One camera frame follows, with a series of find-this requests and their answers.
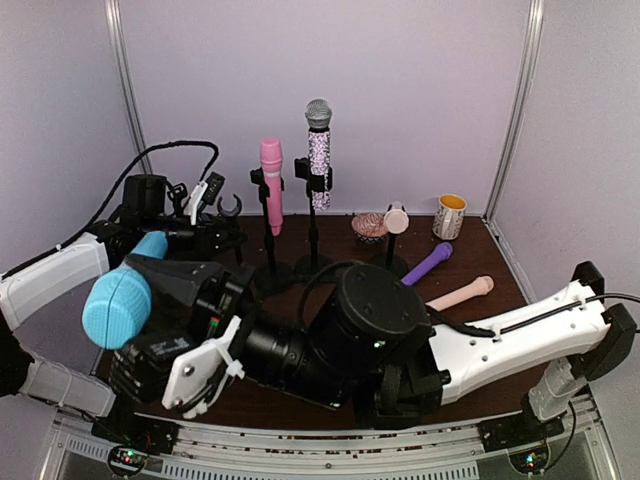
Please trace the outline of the black blue-mic stand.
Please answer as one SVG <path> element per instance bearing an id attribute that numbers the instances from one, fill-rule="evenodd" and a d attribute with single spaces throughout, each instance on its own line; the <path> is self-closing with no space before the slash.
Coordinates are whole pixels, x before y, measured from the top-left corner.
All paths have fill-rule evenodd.
<path id="1" fill-rule="evenodd" d="M 226 209 L 223 205 L 223 198 L 219 197 L 216 202 L 216 208 L 219 216 L 233 231 L 235 260 L 238 265 L 242 265 L 244 263 L 242 246 L 247 241 L 247 235 L 242 230 L 239 223 L 239 216 L 242 213 L 243 203 L 237 194 L 233 194 L 233 199 L 235 201 L 234 206 L 231 209 Z"/>

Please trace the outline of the black mic stand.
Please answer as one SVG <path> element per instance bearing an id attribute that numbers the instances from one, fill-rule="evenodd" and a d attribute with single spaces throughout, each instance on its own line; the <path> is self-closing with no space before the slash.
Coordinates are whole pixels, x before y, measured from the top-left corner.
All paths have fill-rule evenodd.
<path id="1" fill-rule="evenodd" d="M 173 207 L 173 215 L 182 216 L 184 214 L 185 200 L 189 196 L 187 186 L 184 183 L 171 184 L 170 182 L 167 182 L 166 185 L 167 197 Z"/>

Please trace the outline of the blue-head microphone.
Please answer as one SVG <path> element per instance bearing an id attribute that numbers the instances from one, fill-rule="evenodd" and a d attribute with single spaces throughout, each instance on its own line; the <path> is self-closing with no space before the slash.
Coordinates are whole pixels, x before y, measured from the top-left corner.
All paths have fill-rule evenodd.
<path id="1" fill-rule="evenodd" d="M 82 326 L 94 344 L 117 350 L 140 333 L 151 307 L 151 287 L 123 260 L 93 285 L 82 312 Z"/>

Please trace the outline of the black small-mic stand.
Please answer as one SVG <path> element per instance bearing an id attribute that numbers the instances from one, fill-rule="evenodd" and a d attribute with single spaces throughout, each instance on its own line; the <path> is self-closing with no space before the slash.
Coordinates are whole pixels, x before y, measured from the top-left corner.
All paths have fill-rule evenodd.
<path id="1" fill-rule="evenodd" d="M 386 252 L 384 254 L 375 255 L 368 261 L 368 263 L 384 268 L 397 277 L 404 277 L 408 273 L 409 267 L 407 262 L 395 253 L 397 237 L 397 234 L 390 233 L 387 241 Z"/>

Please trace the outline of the purple microphone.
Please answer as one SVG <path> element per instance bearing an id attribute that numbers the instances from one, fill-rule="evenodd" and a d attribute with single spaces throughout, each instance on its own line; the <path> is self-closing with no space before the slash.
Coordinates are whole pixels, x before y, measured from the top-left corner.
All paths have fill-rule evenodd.
<path id="1" fill-rule="evenodd" d="M 438 244 L 434 250 L 401 279 L 407 286 L 413 286 L 453 254 L 453 246 L 449 242 Z"/>

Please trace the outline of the beige pink microphone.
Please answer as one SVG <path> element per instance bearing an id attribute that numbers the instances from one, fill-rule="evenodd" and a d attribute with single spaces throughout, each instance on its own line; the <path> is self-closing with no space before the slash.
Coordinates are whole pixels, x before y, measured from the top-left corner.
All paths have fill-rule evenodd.
<path id="1" fill-rule="evenodd" d="M 444 311 L 470 299 L 485 296 L 494 288 L 494 280 L 490 276 L 479 276 L 471 283 L 451 291 L 426 303 L 427 306 Z"/>

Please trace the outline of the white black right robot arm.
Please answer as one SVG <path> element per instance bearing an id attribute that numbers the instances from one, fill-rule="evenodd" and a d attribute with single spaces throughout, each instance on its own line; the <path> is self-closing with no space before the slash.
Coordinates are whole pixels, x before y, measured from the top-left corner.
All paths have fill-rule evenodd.
<path id="1" fill-rule="evenodd" d="M 627 358 L 638 332 L 629 296 L 606 292 L 589 262 L 555 295 L 468 324 L 447 320 L 390 272 L 357 261 L 332 264 L 330 296 L 313 320 L 292 324 L 253 296 L 249 268 L 137 254 L 126 263 L 188 316 L 132 333 L 114 351 L 110 384 L 186 418 L 205 413 L 233 379 L 247 378 L 331 410 L 351 403 L 361 426 L 398 430 L 541 364 L 544 375 L 512 423 L 530 442 L 586 383 Z"/>

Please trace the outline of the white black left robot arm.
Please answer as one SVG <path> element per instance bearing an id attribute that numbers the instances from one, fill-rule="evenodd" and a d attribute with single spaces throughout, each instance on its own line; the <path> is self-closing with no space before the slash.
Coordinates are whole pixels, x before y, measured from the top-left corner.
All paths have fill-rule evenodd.
<path id="1" fill-rule="evenodd" d="M 123 444 L 144 433 L 121 399 L 160 401 L 185 418 L 206 412 L 245 375 L 240 359 L 251 271 L 216 262 L 238 249 L 235 214 L 211 216 L 218 174 L 192 191 L 158 175 L 127 178 L 121 205 L 69 243 L 1 277 L 1 392 L 35 397 L 93 416 Z M 100 381 L 24 347 L 16 330 L 75 287 L 92 283 L 82 312 L 86 336 L 115 354 Z"/>

